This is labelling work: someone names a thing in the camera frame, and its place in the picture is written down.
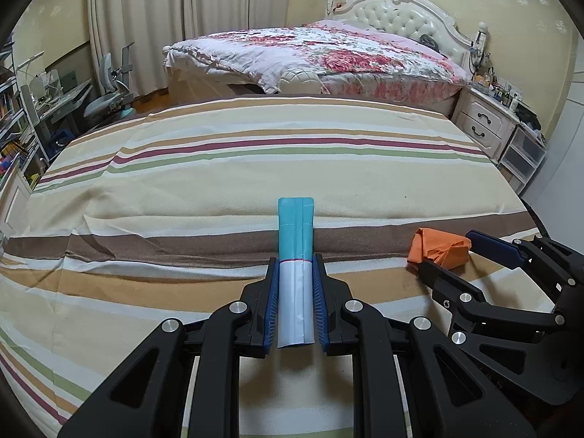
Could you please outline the small orange paper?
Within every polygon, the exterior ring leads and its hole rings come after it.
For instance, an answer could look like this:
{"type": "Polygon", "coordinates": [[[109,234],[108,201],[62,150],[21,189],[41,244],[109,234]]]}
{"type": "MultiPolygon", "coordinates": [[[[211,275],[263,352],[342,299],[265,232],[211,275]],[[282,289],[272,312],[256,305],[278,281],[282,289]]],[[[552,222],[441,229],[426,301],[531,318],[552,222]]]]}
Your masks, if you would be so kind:
{"type": "Polygon", "coordinates": [[[452,270],[467,263],[470,248],[471,241],[465,236],[422,227],[414,234],[407,261],[419,265],[429,260],[452,270]]]}

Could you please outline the teal and white sachet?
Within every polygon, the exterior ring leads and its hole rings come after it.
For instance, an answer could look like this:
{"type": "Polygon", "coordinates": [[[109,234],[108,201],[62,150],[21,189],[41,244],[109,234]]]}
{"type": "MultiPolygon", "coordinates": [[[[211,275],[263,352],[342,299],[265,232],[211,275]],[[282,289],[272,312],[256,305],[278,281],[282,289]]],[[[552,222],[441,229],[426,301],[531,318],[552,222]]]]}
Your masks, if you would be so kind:
{"type": "Polygon", "coordinates": [[[277,347],[313,344],[312,198],[278,200],[277,347]]]}

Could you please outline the white wardrobe door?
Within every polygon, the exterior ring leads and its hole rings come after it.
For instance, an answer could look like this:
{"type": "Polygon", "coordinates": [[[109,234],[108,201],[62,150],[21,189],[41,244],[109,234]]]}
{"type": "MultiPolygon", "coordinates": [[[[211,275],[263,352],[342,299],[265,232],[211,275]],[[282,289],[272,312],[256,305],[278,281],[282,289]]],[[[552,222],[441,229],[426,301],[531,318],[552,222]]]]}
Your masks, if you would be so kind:
{"type": "Polygon", "coordinates": [[[523,198],[553,239],[583,250],[582,101],[566,101],[545,161],[523,198]]]}

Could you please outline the clear plastic drawer unit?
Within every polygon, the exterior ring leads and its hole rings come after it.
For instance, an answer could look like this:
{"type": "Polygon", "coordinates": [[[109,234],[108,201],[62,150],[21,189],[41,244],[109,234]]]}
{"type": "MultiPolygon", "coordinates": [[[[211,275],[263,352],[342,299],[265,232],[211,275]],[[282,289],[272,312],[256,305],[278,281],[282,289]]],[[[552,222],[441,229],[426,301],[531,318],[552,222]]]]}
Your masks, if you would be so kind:
{"type": "Polygon", "coordinates": [[[524,192],[545,160],[545,142],[539,131],[518,124],[498,161],[498,169],[517,195],[524,192]]]}

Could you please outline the white nightstand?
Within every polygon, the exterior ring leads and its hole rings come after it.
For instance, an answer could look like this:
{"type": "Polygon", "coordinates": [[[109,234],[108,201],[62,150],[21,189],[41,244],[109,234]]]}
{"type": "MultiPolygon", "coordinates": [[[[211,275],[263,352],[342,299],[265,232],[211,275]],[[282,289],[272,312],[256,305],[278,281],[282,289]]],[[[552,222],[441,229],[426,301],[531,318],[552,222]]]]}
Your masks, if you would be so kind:
{"type": "Polygon", "coordinates": [[[460,91],[452,115],[454,124],[498,164],[520,120],[512,112],[480,91],[460,91]]]}

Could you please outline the striped bed sheet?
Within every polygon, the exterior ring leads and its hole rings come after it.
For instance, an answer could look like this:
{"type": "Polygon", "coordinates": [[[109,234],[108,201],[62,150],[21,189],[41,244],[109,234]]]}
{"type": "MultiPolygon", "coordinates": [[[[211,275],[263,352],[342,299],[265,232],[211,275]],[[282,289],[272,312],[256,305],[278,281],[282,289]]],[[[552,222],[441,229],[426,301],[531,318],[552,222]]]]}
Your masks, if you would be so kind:
{"type": "Polygon", "coordinates": [[[263,278],[282,198],[315,203],[314,247],[359,299],[447,315],[407,268],[422,227],[537,228],[442,115],[333,98],[170,109],[72,141],[1,255],[1,384],[31,432],[65,420],[160,322],[194,322],[263,278]]]}

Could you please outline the pink floral quilt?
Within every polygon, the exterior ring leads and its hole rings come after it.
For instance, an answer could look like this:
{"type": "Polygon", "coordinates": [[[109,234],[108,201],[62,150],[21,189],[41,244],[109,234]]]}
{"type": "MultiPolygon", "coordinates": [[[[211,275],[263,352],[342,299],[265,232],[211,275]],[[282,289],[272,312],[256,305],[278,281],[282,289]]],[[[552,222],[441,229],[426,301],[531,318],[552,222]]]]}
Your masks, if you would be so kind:
{"type": "Polygon", "coordinates": [[[332,20],[215,33],[163,50],[183,75],[237,77],[264,94],[325,94],[409,106],[455,95],[470,80],[457,62],[404,36],[332,20]]]}

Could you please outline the white tufted bed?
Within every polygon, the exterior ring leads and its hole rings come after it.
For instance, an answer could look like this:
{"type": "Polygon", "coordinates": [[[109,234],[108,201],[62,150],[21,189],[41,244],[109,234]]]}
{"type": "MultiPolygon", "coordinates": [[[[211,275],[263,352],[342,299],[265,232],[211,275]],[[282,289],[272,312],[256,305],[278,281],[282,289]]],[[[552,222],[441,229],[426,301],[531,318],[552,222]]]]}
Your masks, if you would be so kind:
{"type": "Polygon", "coordinates": [[[198,36],[162,52],[179,104],[325,95],[449,115],[487,41],[486,24],[469,39],[430,0],[327,0],[320,21],[198,36]]]}

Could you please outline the bookshelf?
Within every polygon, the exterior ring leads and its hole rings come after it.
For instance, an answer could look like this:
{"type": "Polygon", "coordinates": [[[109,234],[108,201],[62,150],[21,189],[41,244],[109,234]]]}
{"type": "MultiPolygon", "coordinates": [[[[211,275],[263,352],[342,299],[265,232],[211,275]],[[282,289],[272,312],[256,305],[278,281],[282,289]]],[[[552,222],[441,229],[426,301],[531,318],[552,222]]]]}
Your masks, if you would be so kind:
{"type": "Polygon", "coordinates": [[[18,81],[14,41],[1,46],[1,181],[17,167],[33,190],[46,171],[45,149],[39,139],[18,81]]]}

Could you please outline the grey desk chair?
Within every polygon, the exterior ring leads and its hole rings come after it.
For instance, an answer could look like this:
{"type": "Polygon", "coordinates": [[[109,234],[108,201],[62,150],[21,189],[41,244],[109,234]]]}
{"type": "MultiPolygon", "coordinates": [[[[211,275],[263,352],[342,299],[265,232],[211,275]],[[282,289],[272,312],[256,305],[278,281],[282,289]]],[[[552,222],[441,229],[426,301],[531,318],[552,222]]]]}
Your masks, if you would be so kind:
{"type": "Polygon", "coordinates": [[[104,94],[92,101],[83,117],[87,121],[117,121],[136,114],[132,106],[135,95],[130,88],[132,64],[130,50],[134,43],[122,48],[122,63],[114,68],[111,53],[106,53],[99,64],[99,82],[104,94]]]}

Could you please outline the desk with clutter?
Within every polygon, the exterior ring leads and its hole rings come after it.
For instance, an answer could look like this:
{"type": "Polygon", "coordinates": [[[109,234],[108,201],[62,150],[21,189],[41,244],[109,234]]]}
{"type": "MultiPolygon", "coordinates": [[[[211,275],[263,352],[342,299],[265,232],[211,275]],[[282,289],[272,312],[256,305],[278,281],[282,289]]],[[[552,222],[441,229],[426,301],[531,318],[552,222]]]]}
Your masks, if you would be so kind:
{"type": "Polygon", "coordinates": [[[27,122],[32,136],[46,160],[52,160],[59,152],[57,133],[64,126],[72,135],[78,135],[74,113],[87,101],[93,84],[90,79],[62,92],[59,77],[50,74],[36,76],[30,84],[19,86],[27,122]]]}

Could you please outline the beige curtain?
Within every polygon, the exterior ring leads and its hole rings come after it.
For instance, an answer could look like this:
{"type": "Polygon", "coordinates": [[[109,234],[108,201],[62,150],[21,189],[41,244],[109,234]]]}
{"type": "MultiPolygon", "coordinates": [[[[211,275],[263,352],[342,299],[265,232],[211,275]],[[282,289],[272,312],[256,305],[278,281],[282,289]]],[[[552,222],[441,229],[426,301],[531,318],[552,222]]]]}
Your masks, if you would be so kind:
{"type": "Polygon", "coordinates": [[[288,0],[87,0],[92,58],[111,54],[120,65],[130,49],[132,90],[147,95],[166,85],[163,46],[207,34],[282,27],[288,0]]]}

